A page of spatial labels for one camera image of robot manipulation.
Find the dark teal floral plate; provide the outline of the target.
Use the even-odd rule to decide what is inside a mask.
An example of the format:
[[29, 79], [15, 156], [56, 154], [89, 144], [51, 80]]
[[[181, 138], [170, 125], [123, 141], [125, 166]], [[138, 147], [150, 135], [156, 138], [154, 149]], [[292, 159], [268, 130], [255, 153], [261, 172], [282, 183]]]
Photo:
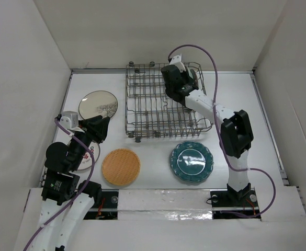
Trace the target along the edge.
[[197, 74], [196, 74], [195, 70], [193, 70], [193, 69], [189, 70], [189, 77], [191, 78], [193, 88], [194, 89], [199, 89], [198, 77], [197, 77]]

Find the beige tree pattern plate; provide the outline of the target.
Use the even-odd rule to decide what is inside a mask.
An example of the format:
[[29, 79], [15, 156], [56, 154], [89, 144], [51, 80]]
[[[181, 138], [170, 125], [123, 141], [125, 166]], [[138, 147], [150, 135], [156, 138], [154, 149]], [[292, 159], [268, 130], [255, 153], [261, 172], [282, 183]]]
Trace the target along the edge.
[[81, 101], [78, 111], [82, 119], [96, 116], [112, 118], [118, 109], [118, 100], [110, 92], [97, 90], [87, 94]]

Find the white red floral plate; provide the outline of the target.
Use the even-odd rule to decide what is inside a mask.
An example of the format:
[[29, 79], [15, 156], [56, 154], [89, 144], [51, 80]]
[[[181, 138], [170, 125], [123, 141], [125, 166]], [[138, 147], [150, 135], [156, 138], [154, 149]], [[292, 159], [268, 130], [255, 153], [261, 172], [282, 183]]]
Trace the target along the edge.
[[[100, 156], [99, 144], [92, 142], [89, 146], [89, 151], [93, 153], [94, 160], [96, 163]], [[88, 152], [86, 152], [77, 170], [85, 171], [85, 170], [89, 170], [91, 167], [92, 167], [92, 158], [91, 158], [91, 155]]]

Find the woven bamboo round tray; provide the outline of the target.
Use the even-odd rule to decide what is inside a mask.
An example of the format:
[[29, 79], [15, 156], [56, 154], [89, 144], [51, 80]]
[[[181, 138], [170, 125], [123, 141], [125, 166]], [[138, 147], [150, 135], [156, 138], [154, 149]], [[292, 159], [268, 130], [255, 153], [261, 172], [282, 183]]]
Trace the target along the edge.
[[102, 174], [107, 182], [116, 186], [127, 186], [138, 177], [141, 163], [135, 152], [116, 149], [103, 160]]

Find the teal scalloped rim plate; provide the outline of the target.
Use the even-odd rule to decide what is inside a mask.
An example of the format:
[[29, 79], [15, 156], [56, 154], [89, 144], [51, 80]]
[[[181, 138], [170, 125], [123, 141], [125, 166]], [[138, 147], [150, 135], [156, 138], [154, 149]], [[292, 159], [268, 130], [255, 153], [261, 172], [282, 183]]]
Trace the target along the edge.
[[200, 183], [212, 173], [214, 161], [212, 153], [202, 143], [185, 141], [172, 150], [169, 165], [180, 180]]

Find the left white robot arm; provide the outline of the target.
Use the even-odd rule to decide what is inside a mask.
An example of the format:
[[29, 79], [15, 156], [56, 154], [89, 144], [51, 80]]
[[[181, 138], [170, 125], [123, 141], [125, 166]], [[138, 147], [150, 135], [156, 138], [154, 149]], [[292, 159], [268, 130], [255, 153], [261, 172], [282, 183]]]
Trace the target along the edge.
[[102, 200], [101, 185], [90, 178], [80, 181], [75, 171], [85, 155], [90, 156], [90, 171], [94, 171], [98, 157], [89, 147], [106, 139], [110, 118], [95, 116], [79, 120], [76, 112], [67, 111], [54, 122], [70, 141], [52, 143], [46, 150], [38, 229], [25, 250], [67, 250], [86, 213]]

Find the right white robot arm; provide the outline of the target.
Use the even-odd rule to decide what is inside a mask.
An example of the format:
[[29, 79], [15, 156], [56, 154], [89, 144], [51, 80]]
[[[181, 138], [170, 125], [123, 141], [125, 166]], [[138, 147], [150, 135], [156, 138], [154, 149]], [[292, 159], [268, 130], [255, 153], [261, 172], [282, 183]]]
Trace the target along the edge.
[[251, 189], [247, 158], [254, 136], [248, 113], [244, 110], [233, 111], [217, 103], [217, 73], [213, 98], [199, 89], [193, 70], [181, 71], [176, 65], [167, 65], [161, 69], [161, 73], [169, 98], [196, 111], [214, 124], [229, 167], [227, 199], [234, 206], [240, 205]]

